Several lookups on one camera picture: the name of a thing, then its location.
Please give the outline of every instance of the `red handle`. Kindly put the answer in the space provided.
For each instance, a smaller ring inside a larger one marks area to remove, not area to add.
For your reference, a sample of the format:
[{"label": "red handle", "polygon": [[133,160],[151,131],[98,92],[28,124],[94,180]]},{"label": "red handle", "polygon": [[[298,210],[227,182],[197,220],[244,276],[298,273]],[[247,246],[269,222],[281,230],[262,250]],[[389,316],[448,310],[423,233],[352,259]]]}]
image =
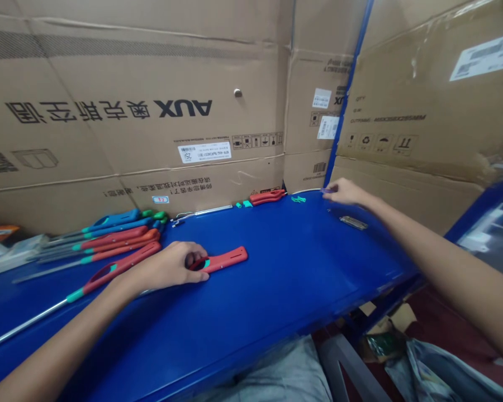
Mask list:
[{"label": "red handle", "polygon": [[93,277],[84,285],[82,288],[84,295],[94,291],[105,283],[110,282],[117,275],[122,274],[134,265],[142,262],[147,257],[159,252],[161,248],[162,246],[158,241],[149,242],[146,246],[142,247],[130,256],[106,265],[104,268],[100,269],[99,272],[93,275]]},{"label": "red handle", "polygon": [[196,271],[198,270],[199,266],[202,266],[202,263],[205,262],[205,268],[199,269],[199,271],[211,274],[212,272],[216,272],[221,270],[222,268],[238,264],[239,262],[246,261],[247,259],[248,252],[244,247],[239,247],[226,254],[213,257],[204,257],[194,262],[189,269]]},{"label": "red handle", "polygon": [[146,234],[144,234],[143,236],[140,236],[140,237],[135,237],[135,238],[128,239],[128,240],[123,240],[120,242],[111,243],[111,244],[107,244],[104,246],[94,247],[93,252],[113,250],[114,248],[118,248],[118,247],[124,247],[124,246],[128,246],[128,245],[133,245],[136,243],[144,243],[144,242],[153,241],[153,240],[155,240],[157,234],[158,234],[158,238],[157,238],[157,240],[158,240],[160,238],[160,232],[158,231],[158,229],[153,228],[153,229],[149,230]]},{"label": "red handle", "polygon": [[133,237],[140,237],[147,232],[148,227],[143,225],[143,226],[138,226],[129,230],[125,230],[122,232],[116,232],[116,233],[110,233],[107,234],[106,236],[99,237],[95,240],[90,240],[84,244],[82,244],[82,250],[85,250],[86,248],[92,248],[92,247],[98,247],[98,246],[104,246],[107,244],[112,244],[118,241],[123,241],[127,240]]},{"label": "red handle", "polygon": [[150,243],[151,241],[155,241],[155,239],[156,239],[156,241],[158,241],[158,239],[160,239],[160,233],[158,234],[158,237],[155,236],[155,238],[153,240],[147,240],[144,242],[135,243],[135,244],[131,244],[131,245],[124,246],[124,247],[113,248],[108,251],[103,251],[100,253],[93,254],[93,256],[91,257],[91,261],[93,262],[93,261],[104,260],[105,258],[108,258],[108,257],[114,257],[116,255],[123,254],[124,252],[135,250],[137,248],[145,246],[146,244]]},{"label": "red handle", "polygon": [[252,205],[261,205],[267,202],[274,202],[280,200],[285,195],[285,190],[274,190],[270,193],[253,194],[250,195],[250,202]]}]

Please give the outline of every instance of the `blue metal frame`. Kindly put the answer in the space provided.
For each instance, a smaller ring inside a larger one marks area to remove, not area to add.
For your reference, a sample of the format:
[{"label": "blue metal frame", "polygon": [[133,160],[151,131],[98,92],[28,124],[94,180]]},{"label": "blue metal frame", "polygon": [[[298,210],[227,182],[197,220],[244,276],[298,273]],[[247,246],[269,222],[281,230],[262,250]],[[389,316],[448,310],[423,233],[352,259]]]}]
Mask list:
[{"label": "blue metal frame", "polygon": [[356,49],[354,51],[354,60],[352,60],[352,67],[350,68],[350,74],[348,75],[347,82],[347,92],[345,93],[345,98],[343,99],[343,106],[341,106],[341,113],[339,114],[339,124],[337,125],[337,131],[335,132],[334,144],[331,148],[330,160],[328,162],[328,169],[326,170],[326,177],[324,178],[324,186],[330,182],[331,172],[334,170],[335,164],[335,152],[337,150],[337,145],[339,144],[339,138],[341,135],[341,129],[343,128],[343,120],[345,118],[345,111],[348,105],[348,95],[350,93],[350,87],[352,86],[352,79],[354,78],[354,72],[356,71],[356,63],[358,61],[359,53],[362,49],[363,38],[367,32],[367,25],[369,24],[369,18],[371,17],[371,10],[373,9],[374,0],[367,0],[367,6],[365,8],[365,14],[363,15],[362,28],[359,31],[358,43],[356,44]]}]

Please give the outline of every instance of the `wire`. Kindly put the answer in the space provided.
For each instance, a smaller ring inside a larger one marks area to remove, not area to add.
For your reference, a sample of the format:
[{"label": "wire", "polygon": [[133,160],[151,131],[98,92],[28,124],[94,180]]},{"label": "wire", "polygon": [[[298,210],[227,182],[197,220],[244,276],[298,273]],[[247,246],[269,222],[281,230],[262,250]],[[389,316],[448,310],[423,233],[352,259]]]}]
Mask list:
[{"label": "wire", "polygon": [[308,191],[320,191],[320,188],[317,189],[308,189],[308,190],[300,190],[299,192],[292,193],[291,195],[299,194],[299,193],[305,193]]}]

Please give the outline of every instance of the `white label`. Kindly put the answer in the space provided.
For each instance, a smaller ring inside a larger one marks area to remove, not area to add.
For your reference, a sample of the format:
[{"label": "white label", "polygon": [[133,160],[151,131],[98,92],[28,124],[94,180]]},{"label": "white label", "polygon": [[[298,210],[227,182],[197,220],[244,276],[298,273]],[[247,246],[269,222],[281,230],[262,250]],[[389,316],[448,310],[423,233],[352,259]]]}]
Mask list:
[{"label": "white label", "polygon": [[0,236],[1,235],[8,235],[12,232],[11,229],[0,229]]},{"label": "white label", "polygon": [[315,97],[313,98],[313,107],[319,109],[328,109],[330,104],[331,91],[327,89],[315,88]]},{"label": "white label", "polygon": [[179,148],[183,163],[205,162],[217,159],[231,159],[231,145],[228,142],[183,145]]},{"label": "white label", "polygon": [[464,50],[460,54],[457,66],[454,68],[449,81],[456,81],[502,69],[503,36]]},{"label": "white label", "polygon": [[165,195],[153,195],[153,202],[155,204],[169,204],[169,197]]},{"label": "white label", "polygon": [[339,117],[335,116],[323,116],[320,121],[319,135],[317,135],[318,140],[333,140],[335,138],[335,132],[337,131],[337,125],[339,124]]}]

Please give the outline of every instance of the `blue table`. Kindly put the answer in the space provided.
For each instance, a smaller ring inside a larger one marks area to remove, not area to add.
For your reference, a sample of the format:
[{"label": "blue table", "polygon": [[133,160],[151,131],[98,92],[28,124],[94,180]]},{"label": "blue table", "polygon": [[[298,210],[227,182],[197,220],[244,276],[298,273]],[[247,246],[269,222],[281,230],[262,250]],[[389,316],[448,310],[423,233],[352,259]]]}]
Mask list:
[{"label": "blue table", "polygon": [[[131,303],[73,377],[63,400],[192,396],[284,339],[308,334],[415,275],[409,258],[368,212],[322,200],[319,192],[300,195],[306,203],[287,196],[169,228],[165,245],[195,241],[211,255],[244,246],[249,259],[212,274],[206,283],[164,289]],[[369,228],[340,222],[344,215]],[[11,281],[40,268],[30,264],[0,274],[0,335],[63,300],[107,262],[18,285]],[[0,380],[95,296],[0,345]]]}]

